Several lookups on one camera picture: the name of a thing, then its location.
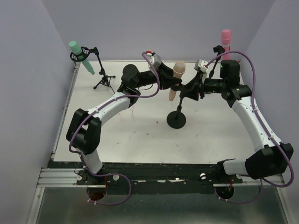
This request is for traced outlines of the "black round-base stand front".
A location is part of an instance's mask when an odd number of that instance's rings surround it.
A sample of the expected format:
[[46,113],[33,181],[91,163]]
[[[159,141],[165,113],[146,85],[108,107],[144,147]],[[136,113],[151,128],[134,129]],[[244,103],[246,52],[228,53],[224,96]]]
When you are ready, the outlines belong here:
[[183,99],[185,98],[187,92],[189,92],[191,89],[190,85],[187,84],[179,84],[179,85],[174,85],[170,88],[173,92],[180,91],[180,101],[177,106],[177,109],[175,111],[172,111],[168,114],[166,121],[167,124],[174,129],[180,129],[186,124],[186,117],[185,115],[181,112],[182,111],[182,102]]

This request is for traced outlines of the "black tripod shock-mount stand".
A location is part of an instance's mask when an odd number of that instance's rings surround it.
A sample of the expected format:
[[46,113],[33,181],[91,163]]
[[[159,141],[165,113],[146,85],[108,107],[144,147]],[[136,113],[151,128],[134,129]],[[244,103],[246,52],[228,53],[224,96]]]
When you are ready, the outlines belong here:
[[102,62],[101,62],[101,59],[100,59],[100,54],[99,54],[98,48],[97,47],[94,47],[92,49],[89,49],[87,47],[83,47],[83,48],[84,48],[85,52],[87,52],[87,50],[89,50],[88,51],[88,57],[89,57],[90,54],[95,54],[96,57],[97,57],[97,60],[99,62],[99,65],[100,65],[99,75],[101,76],[101,80],[93,87],[93,89],[95,90],[95,89],[97,89],[97,87],[99,85],[102,85],[102,86],[106,86],[106,87],[110,88],[113,91],[113,93],[115,93],[115,91],[114,91],[113,87],[111,86],[110,82],[111,82],[111,79],[116,78],[116,76],[108,76],[106,74],[106,71],[103,68],[103,65],[102,65]]

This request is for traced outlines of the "pink toy microphone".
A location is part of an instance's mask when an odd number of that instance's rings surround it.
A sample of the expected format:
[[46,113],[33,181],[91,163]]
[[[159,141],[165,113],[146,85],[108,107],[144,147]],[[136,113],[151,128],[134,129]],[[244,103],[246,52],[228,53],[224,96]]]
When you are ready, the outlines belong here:
[[230,29],[224,29],[221,32],[221,44],[224,48],[225,52],[230,51],[230,44],[231,44],[231,30]]

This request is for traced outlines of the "green toy microphone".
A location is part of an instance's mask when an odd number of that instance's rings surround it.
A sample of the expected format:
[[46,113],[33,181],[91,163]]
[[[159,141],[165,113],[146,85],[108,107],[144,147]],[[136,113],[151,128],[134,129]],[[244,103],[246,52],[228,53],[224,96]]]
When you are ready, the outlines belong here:
[[85,52],[84,48],[81,47],[76,41],[70,41],[69,47],[71,50],[70,58],[73,62],[81,62],[86,70],[91,73],[92,75],[95,74],[93,67],[91,66],[90,62],[88,61],[88,51]]

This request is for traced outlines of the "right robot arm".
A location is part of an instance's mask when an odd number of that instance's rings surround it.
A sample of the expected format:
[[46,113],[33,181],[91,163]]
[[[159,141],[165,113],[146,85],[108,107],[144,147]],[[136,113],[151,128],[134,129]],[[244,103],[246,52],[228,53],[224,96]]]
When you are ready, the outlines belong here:
[[197,74],[187,84],[191,88],[191,96],[198,100],[208,93],[221,94],[242,121],[255,151],[247,159],[228,159],[220,161],[218,166],[227,175],[245,175],[255,180],[284,173],[293,147],[283,143],[258,113],[251,89],[240,83],[239,63],[236,60],[221,61],[218,79],[207,78],[207,64],[201,59],[196,62],[194,68]]

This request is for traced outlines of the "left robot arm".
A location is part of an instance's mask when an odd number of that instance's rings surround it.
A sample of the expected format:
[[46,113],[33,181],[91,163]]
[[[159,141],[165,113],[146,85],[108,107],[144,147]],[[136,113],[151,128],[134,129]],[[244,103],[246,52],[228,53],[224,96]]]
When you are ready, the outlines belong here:
[[158,90],[169,89],[181,83],[184,73],[185,63],[182,61],[176,62],[173,68],[163,62],[150,62],[149,70],[144,72],[133,64],[126,65],[122,71],[121,85],[110,99],[88,111],[75,111],[66,134],[69,151],[79,155],[88,172],[98,175],[103,167],[97,153],[103,125],[142,98],[139,87],[157,84]]

